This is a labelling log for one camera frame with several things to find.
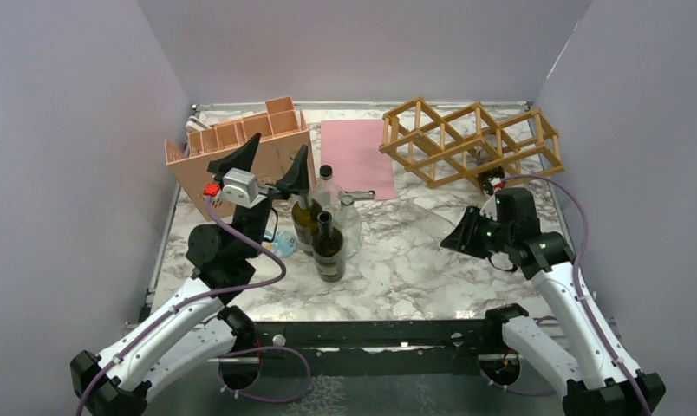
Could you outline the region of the clear bottle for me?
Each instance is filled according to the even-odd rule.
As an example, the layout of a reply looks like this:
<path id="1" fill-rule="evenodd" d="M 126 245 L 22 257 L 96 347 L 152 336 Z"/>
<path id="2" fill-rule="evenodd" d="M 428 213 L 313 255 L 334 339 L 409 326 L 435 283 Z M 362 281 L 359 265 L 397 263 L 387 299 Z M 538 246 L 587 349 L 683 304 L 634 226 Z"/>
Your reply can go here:
<path id="1" fill-rule="evenodd" d="M 339 217 L 337 223 L 344 236 L 345 255 L 353 257 L 361 246 L 362 217 L 355 208 L 355 198 L 344 193 L 339 199 Z"/>
<path id="2" fill-rule="evenodd" d="M 442 241 L 456 228 L 455 223 L 416 203 L 407 206 L 407 214 L 412 228 L 435 241 Z"/>

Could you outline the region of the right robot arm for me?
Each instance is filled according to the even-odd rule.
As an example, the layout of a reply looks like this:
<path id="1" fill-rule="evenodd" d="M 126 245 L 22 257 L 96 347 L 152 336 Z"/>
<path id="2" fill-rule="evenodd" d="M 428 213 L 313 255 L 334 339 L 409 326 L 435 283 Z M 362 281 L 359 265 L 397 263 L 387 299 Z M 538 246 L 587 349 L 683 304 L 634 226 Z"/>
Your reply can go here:
<path id="1" fill-rule="evenodd" d="M 481 329 L 494 353 L 520 353 L 553 387 L 567 415 L 650 415 L 666 388 L 646 374 L 608 325 L 562 234 L 543 232 L 531 192 L 506 188 L 469 206 L 441 247 L 479 259 L 503 253 L 550 308 L 568 341 L 561 347 L 518 305 L 490 309 Z"/>

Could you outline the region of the large clear glass jar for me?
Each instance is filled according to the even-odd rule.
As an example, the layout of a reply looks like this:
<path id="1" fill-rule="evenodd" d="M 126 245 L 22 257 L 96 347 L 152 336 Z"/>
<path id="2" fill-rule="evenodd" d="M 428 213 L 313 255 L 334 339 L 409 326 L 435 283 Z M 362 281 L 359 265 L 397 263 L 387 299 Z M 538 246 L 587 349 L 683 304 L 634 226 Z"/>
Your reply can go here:
<path id="1" fill-rule="evenodd" d="M 343 193 L 343 188 L 334 180 L 333 168 L 330 165 L 320 166 L 313 199 L 324 211 L 334 211 L 340 206 Z"/>

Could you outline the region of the dark bottle silver neck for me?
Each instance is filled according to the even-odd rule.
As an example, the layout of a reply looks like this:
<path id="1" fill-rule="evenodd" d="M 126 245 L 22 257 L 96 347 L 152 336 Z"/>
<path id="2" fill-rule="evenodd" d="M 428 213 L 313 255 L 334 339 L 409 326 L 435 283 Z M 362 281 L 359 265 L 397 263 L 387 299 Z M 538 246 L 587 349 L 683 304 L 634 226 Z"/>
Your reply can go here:
<path id="1" fill-rule="evenodd" d="M 312 255 L 312 235 L 317 232 L 317 217 L 322 206 L 309 194 L 297 194 L 291 208 L 291 217 L 298 239 L 298 247 Z"/>

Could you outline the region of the dark bottle black cap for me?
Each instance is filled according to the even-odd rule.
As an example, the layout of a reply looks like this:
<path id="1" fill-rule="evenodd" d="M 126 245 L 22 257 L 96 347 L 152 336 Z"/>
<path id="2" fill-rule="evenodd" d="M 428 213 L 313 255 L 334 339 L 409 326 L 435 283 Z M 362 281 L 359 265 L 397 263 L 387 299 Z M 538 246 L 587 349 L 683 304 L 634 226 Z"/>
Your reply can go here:
<path id="1" fill-rule="evenodd" d="M 328 211 L 321 211 L 316 223 L 311 245 L 318 276 L 327 283 L 338 282 L 345 274 L 344 236 Z"/>

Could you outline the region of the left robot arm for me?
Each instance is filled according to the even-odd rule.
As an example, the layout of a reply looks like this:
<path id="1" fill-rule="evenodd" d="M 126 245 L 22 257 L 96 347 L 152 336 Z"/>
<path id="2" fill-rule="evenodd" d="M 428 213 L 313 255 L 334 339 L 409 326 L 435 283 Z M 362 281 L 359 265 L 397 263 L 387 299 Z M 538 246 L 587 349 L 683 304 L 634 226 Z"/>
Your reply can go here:
<path id="1" fill-rule="evenodd" d="M 76 414 L 141 415 L 163 387 L 201 362 L 259 351 L 253 322 L 229 303 L 286 277 L 284 261 L 264 247 L 264 233 L 274 200 L 308 193 L 311 154 L 301 146 L 284 176 L 263 185 L 251 172 L 260 140 L 256 133 L 208 164 L 212 181 L 203 195 L 211 222 L 188 239 L 193 275 L 130 333 L 70 362 Z"/>

